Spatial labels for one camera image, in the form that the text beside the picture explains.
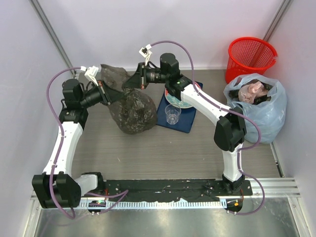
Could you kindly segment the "pink crumpled trash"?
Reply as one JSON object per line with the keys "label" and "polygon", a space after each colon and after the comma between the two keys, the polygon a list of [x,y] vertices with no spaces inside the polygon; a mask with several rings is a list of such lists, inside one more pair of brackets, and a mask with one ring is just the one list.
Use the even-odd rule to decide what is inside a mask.
{"label": "pink crumpled trash", "polygon": [[264,85],[260,81],[257,81],[241,87],[238,91],[238,99],[241,102],[254,104],[255,99],[266,96],[268,92]]}

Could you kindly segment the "blue plastic trash bag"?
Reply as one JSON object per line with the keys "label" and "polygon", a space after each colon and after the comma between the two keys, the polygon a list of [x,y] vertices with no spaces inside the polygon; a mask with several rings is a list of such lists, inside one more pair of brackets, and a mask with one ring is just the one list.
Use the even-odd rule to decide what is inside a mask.
{"label": "blue plastic trash bag", "polygon": [[[257,81],[264,85],[269,91],[268,94],[255,99],[254,104],[239,101],[240,88]],[[285,89],[278,80],[260,74],[241,75],[225,87],[224,95],[230,107],[241,108],[243,114],[258,125],[261,130],[261,143],[273,142],[284,125],[287,106]]]}

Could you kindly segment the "aluminium frame rail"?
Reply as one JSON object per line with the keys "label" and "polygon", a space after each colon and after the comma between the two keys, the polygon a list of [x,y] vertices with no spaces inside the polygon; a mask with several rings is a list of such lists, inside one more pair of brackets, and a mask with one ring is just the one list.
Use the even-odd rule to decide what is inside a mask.
{"label": "aluminium frame rail", "polygon": [[[94,175],[88,177],[88,181],[81,179],[73,180],[65,175],[58,175],[53,179],[53,190],[62,205],[75,207],[79,201],[79,197],[84,196],[89,191],[102,190],[104,181]],[[283,179],[262,179],[259,182],[249,180],[253,194],[252,196],[261,196],[265,194],[267,197],[282,197],[285,195],[298,195],[299,191],[295,181],[291,178]],[[118,199],[118,194],[110,196],[112,200]]]}

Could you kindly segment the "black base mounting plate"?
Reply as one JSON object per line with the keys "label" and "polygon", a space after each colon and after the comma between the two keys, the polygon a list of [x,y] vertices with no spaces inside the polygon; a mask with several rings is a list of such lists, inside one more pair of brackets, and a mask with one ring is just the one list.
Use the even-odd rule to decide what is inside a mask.
{"label": "black base mounting plate", "polygon": [[157,180],[106,180],[102,190],[85,194],[114,196],[128,190],[123,198],[126,202],[188,202],[218,201],[219,197],[251,196],[250,181],[245,180],[236,190],[228,188],[222,180],[216,179],[157,179]]}

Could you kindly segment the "black plastic trash bag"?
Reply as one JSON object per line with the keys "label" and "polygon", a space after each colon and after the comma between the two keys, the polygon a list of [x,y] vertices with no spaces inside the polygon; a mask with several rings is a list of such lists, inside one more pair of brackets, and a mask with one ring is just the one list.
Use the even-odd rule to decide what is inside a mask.
{"label": "black plastic trash bag", "polygon": [[134,135],[152,129],[158,120],[154,101],[147,94],[133,88],[124,88],[130,74],[120,67],[101,65],[101,79],[124,97],[108,106],[112,119],[125,134]]}

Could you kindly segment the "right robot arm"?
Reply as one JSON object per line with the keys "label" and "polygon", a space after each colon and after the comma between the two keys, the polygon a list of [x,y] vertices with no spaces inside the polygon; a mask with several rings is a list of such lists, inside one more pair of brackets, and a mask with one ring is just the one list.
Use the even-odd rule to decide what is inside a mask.
{"label": "right robot arm", "polygon": [[163,83],[170,95],[193,106],[216,126],[214,142],[222,150],[224,160],[223,189],[229,195],[236,194],[245,180],[238,154],[246,135],[241,109],[231,109],[203,92],[197,83],[181,74],[179,62],[172,53],[160,56],[159,67],[152,62],[139,63],[123,87],[146,89],[150,83]]}

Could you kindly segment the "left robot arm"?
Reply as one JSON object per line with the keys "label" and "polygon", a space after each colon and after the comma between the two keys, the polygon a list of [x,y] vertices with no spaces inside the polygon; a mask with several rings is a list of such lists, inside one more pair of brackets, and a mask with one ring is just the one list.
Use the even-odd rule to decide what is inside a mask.
{"label": "left robot arm", "polygon": [[105,191],[100,172],[86,172],[79,178],[71,175],[72,163],[78,141],[88,118],[89,107],[98,103],[110,105],[124,97],[124,93],[110,88],[99,80],[89,90],[84,90],[77,79],[62,84],[63,108],[59,114],[59,131],[52,155],[42,174],[34,175],[32,186],[43,208],[74,208],[82,196],[90,192],[100,197]]}

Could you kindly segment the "red mesh trash bin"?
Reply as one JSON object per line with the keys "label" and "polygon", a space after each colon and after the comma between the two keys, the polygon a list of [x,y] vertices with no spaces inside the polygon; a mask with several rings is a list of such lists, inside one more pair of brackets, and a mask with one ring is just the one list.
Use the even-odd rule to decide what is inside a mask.
{"label": "red mesh trash bin", "polygon": [[275,48],[268,42],[254,37],[241,37],[228,48],[225,82],[230,83],[240,75],[264,74],[277,60]]}

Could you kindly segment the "blue place mat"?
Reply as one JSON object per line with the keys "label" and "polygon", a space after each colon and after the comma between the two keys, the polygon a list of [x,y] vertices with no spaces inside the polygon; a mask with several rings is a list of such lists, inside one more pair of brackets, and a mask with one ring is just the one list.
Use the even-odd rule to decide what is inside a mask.
{"label": "blue place mat", "polygon": [[169,105],[169,103],[163,94],[157,108],[158,120],[156,125],[184,133],[190,133],[196,116],[196,108],[181,109],[179,121],[175,125],[170,125],[166,122],[165,107],[167,105]]}

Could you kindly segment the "clear plastic cup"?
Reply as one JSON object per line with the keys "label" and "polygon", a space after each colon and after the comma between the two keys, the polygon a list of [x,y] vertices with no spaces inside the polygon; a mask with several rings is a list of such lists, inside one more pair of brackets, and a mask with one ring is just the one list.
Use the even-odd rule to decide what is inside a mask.
{"label": "clear plastic cup", "polygon": [[180,118],[181,108],[176,104],[169,104],[165,107],[166,122],[175,125]]}

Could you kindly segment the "red patterned plate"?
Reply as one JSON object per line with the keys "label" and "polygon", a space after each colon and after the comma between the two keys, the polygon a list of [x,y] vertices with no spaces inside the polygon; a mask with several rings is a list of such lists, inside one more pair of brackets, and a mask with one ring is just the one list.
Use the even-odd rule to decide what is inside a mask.
{"label": "red patterned plate", "polygon": [[171,95],[169,94],[169,92],[167,91],[167,89],[165,89],[164,96],[165,96],[165,99],[167,100],[167,102],[168,102],[169,104],[177,105],[177,106],[178,106],[179,108],[181,108],[181,109],[189,109],[189,108],[192,108],[192,107],[193,107],[193,106],[190,105],[189,103],[180,101],[180,100],[177,99],[176,97],[171,96]]}

